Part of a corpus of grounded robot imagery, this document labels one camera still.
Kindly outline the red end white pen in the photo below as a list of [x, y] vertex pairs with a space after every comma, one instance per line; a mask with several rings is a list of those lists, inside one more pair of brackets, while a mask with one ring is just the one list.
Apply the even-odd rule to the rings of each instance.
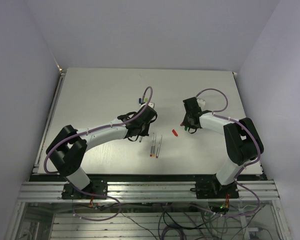
[[155, 148], [156, 148], [156, 133], [154, 132], [152, 134], [152, 141], [151, 141], [151, 148], [150, 148], [150, 156], [153, 157], [155, 154]]

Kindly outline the yellow end white pen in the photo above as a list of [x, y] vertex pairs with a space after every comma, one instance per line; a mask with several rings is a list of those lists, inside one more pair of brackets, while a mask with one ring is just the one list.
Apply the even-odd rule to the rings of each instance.
[[152, 150], [151, 150], [151, 156], [154, 157], [155, 156], [155, 152], [156, 152], [156, 141], [157, 141], [157, 134], [154, 132], [153, 133], [153, 139], [152, 139]]

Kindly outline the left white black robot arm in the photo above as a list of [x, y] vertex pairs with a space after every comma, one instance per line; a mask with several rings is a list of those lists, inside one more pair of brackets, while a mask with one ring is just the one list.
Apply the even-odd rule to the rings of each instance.
[[66, 125], [46, 150], [44, 170], [48, 170], [47, 161], [50, 160], [57, 173], [74, 186], [75, 194], [86, 199], [97, 191], [81, 167], [85, 153], [107, 142], [124, 139], [135, 142], [139, 137], [146, 137], [149, 135], [150, 124], [157, 117], [158, 113], [151, 102], [141, 105], [137, 112], [120, 115], [106, 125], [93, 129], [80, 131], [72, 125]]

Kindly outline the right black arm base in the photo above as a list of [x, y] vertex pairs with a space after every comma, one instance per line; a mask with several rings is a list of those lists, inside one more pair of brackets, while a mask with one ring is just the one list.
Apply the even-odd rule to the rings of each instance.
[[238, 199], [237, 185], [233, 182], [221, 185], [217, 180], [196, 182], [190, 191], [196, 194], [197, 199]]

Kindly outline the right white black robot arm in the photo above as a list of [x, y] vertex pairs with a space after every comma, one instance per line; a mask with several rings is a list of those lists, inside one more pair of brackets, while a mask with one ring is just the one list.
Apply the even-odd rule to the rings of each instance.
[[227, 160], [213, 175], [209, 190], [216, 198], [223, 197], [234, 185], [243, 169], [260, 159], [264, 146], [252, 119], [233, 119], [210, 110], [203, 111], [196, 97], [183, 101], [185, 116], [182, 125], [189, 131], [207, 129], [224, 136]]

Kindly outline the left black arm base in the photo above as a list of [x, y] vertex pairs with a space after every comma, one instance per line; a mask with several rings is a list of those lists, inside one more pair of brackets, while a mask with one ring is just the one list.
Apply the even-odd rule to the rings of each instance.
[[84, 189], [78, 190], [73, 184], [63, 186], [61, 198], [63, 200], [87, 200], [92, 197], [98, 200], [106, 199], [108, 185], [103, 180], [92, 181]]

